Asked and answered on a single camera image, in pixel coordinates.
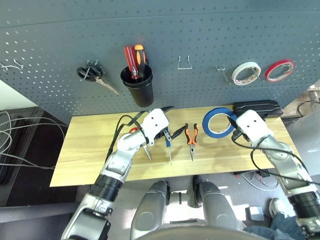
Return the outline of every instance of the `black cup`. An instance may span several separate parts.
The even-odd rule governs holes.
[[[122,70],[120,77],[139,107],[145,108],[154,102],[152,70],[148,65],[145,65],[144,67],[143,77],[132,79],[128,67]]]

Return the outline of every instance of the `tape roll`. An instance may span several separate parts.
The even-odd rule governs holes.
[[[237,79],[237,76],[245,70],[250,70],[252,71],[252,75],[245,78],[245,79]],[[254,62],[254,61],[249,61],[249,62],[245,62],[243,64],[241,64],[240,66],[238,66],[232,73],[232,80],[234,82],[235,85],[239,85],[239,86],[244,86],[244,85],[248,85],[250,83],[252,83],[254,80],[256,80],[258,78],[258,76],[261,73],[261,68],[259,67],[259,65]]]
[[[202,120],[202,128],[205,134],[207,134],[211,138],[220,139],[230,134],[235,128],[229,122],[226,129],[221,132],[211,130],[209,127],[210,121],[217,115],[226,115],[233,120],[237,120],[237,117],[233,111],[226,107],[217,107],[215,109],[212,109],[204,116]]]
[[[282,75],[277,76],[277,77],[270,77],[271,73],[277,69],[277,68],[281,68],[281,67],[288,67],[288,69],[286,71],[283,72]],[[285,79],[286,77],[288,77],[290,74],[292,74],[293,70],[295,68],[295,64],[289,60],[289,59],[285,59],[282,61],[277,61],[276,63],[272,64],[268,70],[265,72],[265,78],[270,82],[270,83],[275,83],[275,82],[279,82],[283,79]]]

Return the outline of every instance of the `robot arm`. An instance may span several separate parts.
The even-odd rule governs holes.
[[[300,179],[277,177],[284,194],[292,204],[296,213],[296,222],[309,239],[320,237],[320,195],[307,170],[296,158],[283,151],[293,152],[290,146],[278,142],[274,133],[253,110],[248,110],[237,120],[237,130],[245,135],[251,147],[261,148],[263,153],[275,167],[278,175]]]
[[[156,108],[143,120],[141,130],[124,134],[117,143],[99,177],[91,187],[66,226],[61,240],[106,240],[110,229],[108,216],[114,201],[132,166],[132,159],[140,147],[154,145],[154,138],[168,127],[164,112]]]

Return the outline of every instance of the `screwdriver shaft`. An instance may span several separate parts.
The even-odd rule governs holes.
[[[172,165],[171,151],[169,146],[168,146],[168,152],[169,152],[170,164]]]

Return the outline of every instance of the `blue painter's tape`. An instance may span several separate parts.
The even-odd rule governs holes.
[[[216,116],[216,115],[228,115],[231,119],[233,120],[237,120],[237,117],[235,115],[235,113],[233,111],[231,111],[230,109],[226,108],[226,107],[217,107],[215,109],[212,109],[211,111],[209,111],[203,118],[202,120],[202,128],[204,130],[204,132],[211,138],[215,138],[215,139],[220,139],[220,138],[224,138],[225,136],[227,136],[228,134],[230,134],[235,128],[229,123],[228,127],[221,131],[221,132],[217,132],[214,130],[211,130],[209,127],[210,121],[211,119]]]

